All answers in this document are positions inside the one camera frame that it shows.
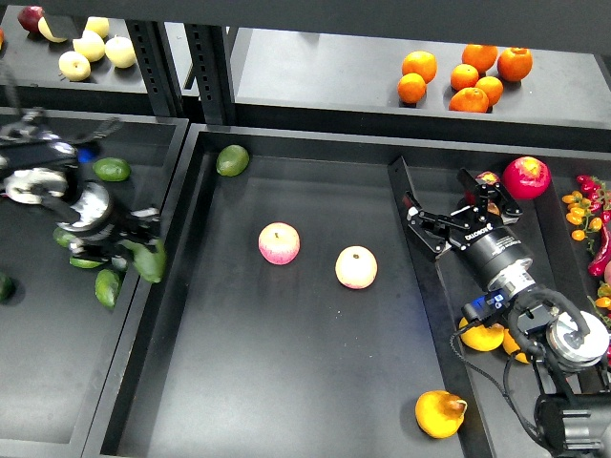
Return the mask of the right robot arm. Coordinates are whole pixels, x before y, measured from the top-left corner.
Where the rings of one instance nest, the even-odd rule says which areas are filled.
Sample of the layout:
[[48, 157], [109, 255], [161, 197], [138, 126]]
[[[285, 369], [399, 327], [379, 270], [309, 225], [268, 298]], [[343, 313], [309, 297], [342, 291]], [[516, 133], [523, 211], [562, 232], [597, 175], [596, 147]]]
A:
[[609, 456], [609, 333], [600, 319], [531, 277], [532, 256], [510, 228], [522, 211], [506, 188], [461, 169], [467, 198], [439, 215], [417, 201], [404, 163], [390, 166], [389, 175], [407, 240], [431, 260], [455, 252], [483, 291], [463, 305], [466, 321], [450, 343], [477, 326], [502, 325], [517, 345], [505, 365], [524, 354], [536, 374], [534, 419], [517, 417], [531, 439], [554, 457]]

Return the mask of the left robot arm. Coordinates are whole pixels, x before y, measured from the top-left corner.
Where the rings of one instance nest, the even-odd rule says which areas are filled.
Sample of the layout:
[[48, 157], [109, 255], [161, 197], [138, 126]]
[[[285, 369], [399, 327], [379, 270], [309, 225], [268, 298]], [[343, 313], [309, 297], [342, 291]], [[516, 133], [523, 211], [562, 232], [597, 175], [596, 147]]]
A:
[[166, 255], [158, 209], [127, 209], [103, 183], [85, 179], [80, 169], [77, 147], [113, 133], [120, 121], [110, 118], [90, 135], [66, 140], [47, 127], [43, 109], [21, 107], [6, 64], [1, 65], [1, 84], [19, 116], [1, 127], [1, 193], [51, 211], [58, 228], [68, 235], [75, 260], [124, 260], [144, 279], [159, 282]]

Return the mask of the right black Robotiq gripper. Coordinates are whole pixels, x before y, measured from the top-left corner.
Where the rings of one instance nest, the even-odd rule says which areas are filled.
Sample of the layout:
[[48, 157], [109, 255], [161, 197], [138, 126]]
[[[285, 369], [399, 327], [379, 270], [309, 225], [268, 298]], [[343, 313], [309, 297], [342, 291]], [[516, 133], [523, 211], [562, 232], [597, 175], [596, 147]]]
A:
[[[434, 261], [460, 248], [458, 258], [482, 290], [526, 290], [534, 284], [528, 273], [533, 258], [520, 239], [506, 226], [516, 223], [523, 212], [505, 186], [477, 185], [466, 169], [457, 180], [463, 198], [456, 207], [456, 219], [422, 209], [414, 194], [403, 195], [404, 230], [410, 241], [428, 260]], [[458, 241], [453, 235], [465, 233]]]

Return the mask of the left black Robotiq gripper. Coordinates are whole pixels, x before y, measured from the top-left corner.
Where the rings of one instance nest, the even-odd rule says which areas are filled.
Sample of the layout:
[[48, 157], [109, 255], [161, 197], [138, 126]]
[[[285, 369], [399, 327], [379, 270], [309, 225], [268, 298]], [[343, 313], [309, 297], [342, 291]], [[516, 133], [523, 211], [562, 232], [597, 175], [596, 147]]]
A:
[[79, 239], [71, 242], [71, 257], [104, 261], [103, 265], [119, 272], [127, 270], [130, 260], [121, 245], [123, 235], [136, 239], [156, 239], [160, 235], [158, 208], [128, 211], [100, 183], [86, 183], [70, 208], [77, 212], [78, 220], [58, 222], [57, 226]]

